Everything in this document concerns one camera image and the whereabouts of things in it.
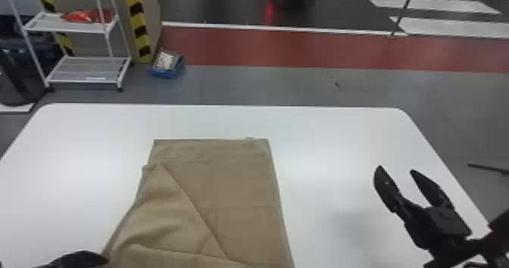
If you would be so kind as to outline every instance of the red object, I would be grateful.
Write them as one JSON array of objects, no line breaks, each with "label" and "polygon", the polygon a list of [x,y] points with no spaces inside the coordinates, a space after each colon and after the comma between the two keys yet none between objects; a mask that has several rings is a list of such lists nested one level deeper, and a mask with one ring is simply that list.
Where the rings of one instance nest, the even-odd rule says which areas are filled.
[{"label": "red object", "polygon": [[[90,17],[92,18],[92,21],[102,23],[99,9],[96,8],[96,9],[90,11],[89,13],[90,13]],[[113,17],[112,14],[113,14],[113,11],[111,9],[102,9],[102,15],[105,18],[105,23],[111,22],[111,19]]]},{"label": "red object", "polygon": [[92,18],[83,11],[74,11],[69,13],[64,13],[60,16],[60,18],[76,23],[91,23]]},{"label": "red object", "polygon": [[[102,15],[105,18],[105,23],[111,22],[113,18],[112,14],[113,11],[111,9],[102,10]],[[101,15],[97,8],[90,11],[73,11],[64,13],[61,15],[61,18],[75,23],[102,23]]]}]

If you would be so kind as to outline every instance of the crosswalk stripe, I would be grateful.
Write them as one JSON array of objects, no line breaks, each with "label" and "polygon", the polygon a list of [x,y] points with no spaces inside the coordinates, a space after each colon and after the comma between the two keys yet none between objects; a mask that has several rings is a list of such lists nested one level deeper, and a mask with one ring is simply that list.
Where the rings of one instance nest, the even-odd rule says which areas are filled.
[{"label": "crosswalk stripe", "polygon": [[509,39],[509,23],[405,17],[399,26],[409,34]]},{"label": "crosswalk stripe", "polygon": [[[377,7],[401,8],[406,0],[370,0]],[[411,0],[409,9],[500,14],[481,2],[468,0]]]}]

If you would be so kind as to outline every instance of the white shelf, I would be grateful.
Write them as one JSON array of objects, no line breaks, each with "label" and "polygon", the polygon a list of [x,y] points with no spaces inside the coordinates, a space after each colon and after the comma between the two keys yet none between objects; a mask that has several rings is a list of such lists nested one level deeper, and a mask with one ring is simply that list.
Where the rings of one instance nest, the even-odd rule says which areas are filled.
[{"label": "white shelf", "polygon": [[73,23],[60,18],[60,13],[40,12],[25,24],[27,31],[109,34],[118,22],[115,15],[110,23]]},{"label": "white shelf", "polygon": [[49,83],[115,83],[120,85],[131,62],[128,58],[64,56],[46,77]]}]

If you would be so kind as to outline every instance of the metal pole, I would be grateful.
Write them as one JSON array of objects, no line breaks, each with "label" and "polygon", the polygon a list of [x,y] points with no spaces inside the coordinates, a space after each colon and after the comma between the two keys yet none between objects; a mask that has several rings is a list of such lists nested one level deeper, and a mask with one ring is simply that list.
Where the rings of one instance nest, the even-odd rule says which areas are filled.
[{"label": "metal pole", "polygon": [[[117,3],[115,2],[115,0],[111,0],[111,4],[113,5],[113,9],[115,9],[115,14],[120,19],[120,15],[118,14]],[[131,50],[129,49],[129,45],[127,44],[127,37],[126,37],[126,33],[125,33],[125,31],[123,29],[123,26],[122,26],[122,21],[119,20],[118,24],[120,25],[120,31],[122,32],[123,43],[124,43],[124,45],[126,47],[127,54],[132,58],[133,56],[131,55]]]},{"label": "metal pole", "polygon": [[106,28],[105,15],[102,13],[102,3],[101,3],[101,0],[95,0],[95,2],[97,3],[97,9],[98,9],[98,12],[99,12],[99,17],[101,18],[102,29],[105,32],[106,45],[108,46],[108,53],[109,53],[110,58],[111,58],[111,69],[112,69],[113,72],[115,72],[117,70],[115,70],[115,62],[114,62],[114,59],[113,59],[113,49],[111,48],[110,36],[108,34],[108,28]]},{"label": "metal pole", "polygon": [[[129,49],[129,45],[127,44],[127,37],[126,37],[126,33],[125,33],[124,29],[123,29],[122,21],[120,20],[120,15],[118,14],[117,3],[115,2],[115,0],[111,0],[111,4],[113,5],[113,9],[115,10],[115,16],[118,16],[118,18],[119,18],[119,21],[117,22],[117,24],[118,24],[118,27],[120,29],[120,32],[122,33],[123,45],[126,48],[127,54],[129,55],[129,58],[130,58],[127,61],[131,62],[132,59],[133,59],[133,56],[131,55],[131,50]],[[122,88],[122,81],[123,81],[123,77],[122,76],[123,75],[125,75],[125,72],[123,72],[123,74],[121,73],[120,76],[118,77],[117,87],[119,89]]]},{"label": "metal pole", "polygon": [[394,30],[389,35],[389,38],[393,38],[394,35],[396,34],[396,30],[398,29],[399,24],[401,23],[401,20],[403,20],[404,13],[408,9],[409,4],[410,4],[410,0],[407,0],[406,2],[404,2],[403,8],[399,11],[398,19],[396,20],[396,26],[394,27]]},{"label": "metal pole", "polygon": [[36,52],[33,50],[32,42],[30,41],[30,37],[28,36],[28,32],[25,30],[23,22],[21,21],[20,14],[17,12],[16,5],[14,4],[14,0],[7,0],[9,5],[11,6],[12,11],[14,12],[14,16],[16,17],[16,22],[20,27],[21,34],[23,34],[23,37],[25,38],[25,41],[27,42],[28,50],[30,51],[30,54],[32,55],[33,62],[36,64],[37,71],[39,72],[39,75],[41,76],[42,83],[44,83],[44,86],[46,88],[49,87],[49,83],[46,81],[46,77],[44,74],[44,71],[42,70],[41,64],[39,63],[39,59],[37,58]]}]

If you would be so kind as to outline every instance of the gray floor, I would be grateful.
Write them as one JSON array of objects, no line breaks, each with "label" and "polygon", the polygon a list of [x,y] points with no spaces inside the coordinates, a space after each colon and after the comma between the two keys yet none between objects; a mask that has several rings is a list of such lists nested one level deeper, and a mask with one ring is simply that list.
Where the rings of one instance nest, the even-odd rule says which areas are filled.
[{"label": "gray floor", "polygon": [[[133,68],[125,92],[58,89],[56,102],[260,104],[394,107],[406,111],[487,219],[509,208],[509,177],[469,162],[509,168],[509,76],[391,70],[188,67],[182,78],[156,79]],[[0,115],[0,154],[28,114]]]}]

